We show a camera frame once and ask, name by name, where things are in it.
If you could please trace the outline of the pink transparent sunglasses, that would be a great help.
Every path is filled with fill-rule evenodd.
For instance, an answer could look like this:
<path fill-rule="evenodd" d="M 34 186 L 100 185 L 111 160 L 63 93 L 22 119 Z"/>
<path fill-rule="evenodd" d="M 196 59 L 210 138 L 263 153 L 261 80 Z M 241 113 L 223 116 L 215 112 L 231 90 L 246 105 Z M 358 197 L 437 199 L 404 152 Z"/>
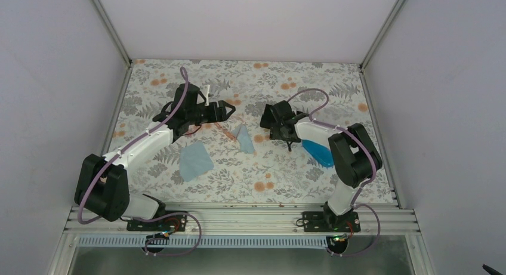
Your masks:
<path fill-rule="evenodd" d="M 204 123 L 201 128 L 204 130 L 215 129 L 220 135 L 225 136 L 227 139 L 237 141 L 238 132 L 234 130 L 241 124 L 245 124 L 245 118 L 243 115 L 234 116 L 232 115 L 228 120 L 224 122 L 216 123 Z"/>

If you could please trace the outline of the light blue cleaning cloth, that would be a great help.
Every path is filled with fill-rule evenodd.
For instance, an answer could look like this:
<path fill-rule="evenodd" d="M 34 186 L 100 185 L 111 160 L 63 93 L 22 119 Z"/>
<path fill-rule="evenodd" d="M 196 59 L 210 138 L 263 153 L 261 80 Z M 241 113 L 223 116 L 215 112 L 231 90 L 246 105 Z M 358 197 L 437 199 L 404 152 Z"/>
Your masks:
<path fill-rule="evenodd" d="M 253 154 L 255 152 L 254 145 L 252 143 L 251 136 L 245 124 L 238 125 L 233 131 L 232 135 L 239 143 L 239 150 L 247 154 Z"/>

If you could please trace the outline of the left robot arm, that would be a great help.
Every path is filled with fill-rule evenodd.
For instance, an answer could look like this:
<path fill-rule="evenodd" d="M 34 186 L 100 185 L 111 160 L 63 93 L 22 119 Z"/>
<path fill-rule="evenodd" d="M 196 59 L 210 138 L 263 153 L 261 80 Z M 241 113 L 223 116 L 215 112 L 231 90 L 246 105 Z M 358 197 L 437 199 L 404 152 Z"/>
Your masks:
<path fill-rule="evenodd" d="M 161 108 L 140 135 L 112 152 L 90 154 L 84 159 L 74 195 L 81 224 L 90 223 L 82 217 L 88 210 L 95 213 L 96 219 L 134 218 L 151 230 L 165 225 L 162 202 L 146 194 L 132 194 L 128 175 L 186 135 L 189 126 L 225 122 L 235 112 L 235 106 L 224 100 L 211 102 L 209 90 L 209 85 L 179 85 L 174 99 Z"/>

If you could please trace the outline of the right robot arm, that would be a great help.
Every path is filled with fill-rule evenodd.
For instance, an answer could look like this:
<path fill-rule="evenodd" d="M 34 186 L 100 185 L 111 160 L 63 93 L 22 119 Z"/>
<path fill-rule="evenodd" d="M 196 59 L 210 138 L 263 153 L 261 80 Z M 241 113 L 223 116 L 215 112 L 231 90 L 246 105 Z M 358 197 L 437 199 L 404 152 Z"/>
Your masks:
<path fill-rule="evenodd" d="M 269 129 L 270 139 L 291 146 L 311 141 L 330 151 L 338 181 L 323 206 L 323 223 L 329 231 L 345 226 L 365 184 L 382 168 L 380 153 L 361 123 L 347 128 L 321 122 L 312 115 L 295 112 L 287 101 L 266 105 L 260 127 Z"/>

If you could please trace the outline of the floral table mat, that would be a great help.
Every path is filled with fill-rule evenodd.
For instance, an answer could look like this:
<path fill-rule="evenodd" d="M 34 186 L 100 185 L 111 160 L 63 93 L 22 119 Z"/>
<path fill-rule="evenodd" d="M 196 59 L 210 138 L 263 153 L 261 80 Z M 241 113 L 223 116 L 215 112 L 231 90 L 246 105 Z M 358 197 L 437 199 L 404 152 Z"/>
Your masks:
<path fill-rule="evenodd" d="M 225 100 L 236 107 L 234 116 L 244 116 L 255 152 L 241 152 L 238 141 L 215 129 L 191 127 L 190 135 L 128 175 L 132 193 L 166 202 L 323 203 L 338 181 L 335 170 L 318 164 L 298 143 L 288 150 L 284 142 L 270 140 L 269 131 L 260 127 L 265 105 L 289 100 L 324 122 L 361 123 L 374 134 L 356 64 L 136 59 L 111 149 L 140 134 L 174 98 L 183 81 L 180 67 L 193 84 L 211 86 L 212 101 Z M 203 143 L 214 169 L 184 182 L 180 152 L 195 142 Z"/>

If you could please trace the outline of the light blue cloth left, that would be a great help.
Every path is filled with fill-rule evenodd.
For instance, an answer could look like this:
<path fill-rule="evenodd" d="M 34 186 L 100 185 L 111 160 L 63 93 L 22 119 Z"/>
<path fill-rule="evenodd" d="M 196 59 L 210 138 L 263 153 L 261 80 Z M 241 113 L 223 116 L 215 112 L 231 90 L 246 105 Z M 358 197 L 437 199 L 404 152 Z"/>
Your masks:
<path fill-rule="evenodd" d="M 184 182 L 192 181 L 213 169 L 214 163 L 203 143 L 195 142 L 181 149 L 180 175 Z"/>

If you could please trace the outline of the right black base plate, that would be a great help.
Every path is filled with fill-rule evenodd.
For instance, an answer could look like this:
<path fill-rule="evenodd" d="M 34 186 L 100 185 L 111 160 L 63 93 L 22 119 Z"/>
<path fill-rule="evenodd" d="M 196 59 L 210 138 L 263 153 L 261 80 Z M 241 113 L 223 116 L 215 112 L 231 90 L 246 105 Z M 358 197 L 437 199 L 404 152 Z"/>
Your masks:
<path fill-rule="evenodd" d="M 360 232 L 358 213 L 350 210 L 343 215 L 333 213 L 306 211 L 302 213 L 304 231 L 307 233 Z"/>

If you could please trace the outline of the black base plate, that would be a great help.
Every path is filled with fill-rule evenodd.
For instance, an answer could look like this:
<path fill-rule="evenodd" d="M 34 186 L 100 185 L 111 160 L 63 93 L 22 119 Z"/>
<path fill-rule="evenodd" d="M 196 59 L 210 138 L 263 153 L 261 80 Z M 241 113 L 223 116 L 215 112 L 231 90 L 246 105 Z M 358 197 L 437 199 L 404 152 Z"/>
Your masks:
<path fill-rule="evenodd" d="M 187 215 L 182 212 L 176 212 L 176 215 L 163 218 L 154 222 L 145 222 L 135 219 L 127 221 L 127 231 L 146 231 L 146 232 L 174 232 L 174 231 L 185 231 L 187 223 Z"/>
<path fill-rule="evenodd" d="M 360 232 L 358 213 L 350 210 L 343 215 L 333 213 L 306 211 L 302 213 L 304 231 L 307 233 Z"/>

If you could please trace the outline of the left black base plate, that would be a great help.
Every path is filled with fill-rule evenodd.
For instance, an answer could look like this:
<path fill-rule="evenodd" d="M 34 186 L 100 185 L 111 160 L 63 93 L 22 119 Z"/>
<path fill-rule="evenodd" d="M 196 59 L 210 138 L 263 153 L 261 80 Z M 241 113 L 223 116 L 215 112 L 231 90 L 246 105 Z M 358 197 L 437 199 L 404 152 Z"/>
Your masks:
<path fill-rule="evenodd" d="M 176 212 L 176 215 L 163 218 L 154 222 L 145 222 L 135 219 L 127 221 L 127 231 L 146 231 L 146 232 L 174 232 L 174 231 L 185 231 L 187 223 L 187 215 L 182 212 Z"/>

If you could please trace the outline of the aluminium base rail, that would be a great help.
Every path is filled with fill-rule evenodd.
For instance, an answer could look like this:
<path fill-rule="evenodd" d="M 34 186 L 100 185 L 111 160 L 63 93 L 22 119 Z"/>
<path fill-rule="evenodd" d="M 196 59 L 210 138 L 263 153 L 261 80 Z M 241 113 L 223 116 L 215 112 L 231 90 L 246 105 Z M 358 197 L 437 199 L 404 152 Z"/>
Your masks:
<path fill-rule="evenodd" d="M 360 232 L 324 232 L 307 233 L 304 231 L 302 213 L 317 211 L 317 205 L 263 207 L 188 205 L 192 217 L 187 217 L 185 231 L 146 232 L 127 231 L 127 222 L 117 220 L 109 222 L 97 220 L 88 225 L 78 223 L 77 208 L 72 208 L 64 233 L 75 235 L 78 242 L 83 235 L 147 235 L 149 239 L 169 239 L 174 235 L 197 235 L 200 241 L 203 235 L 217 236 L 325 236 L 328 245 L 340 239 L 361 239 L 380 236 L 417 236 L 420 228 L 415 213 L 409 209 L 395 206 L 373 205 L 372 209 L 360 207 L 357 210 Z"/>

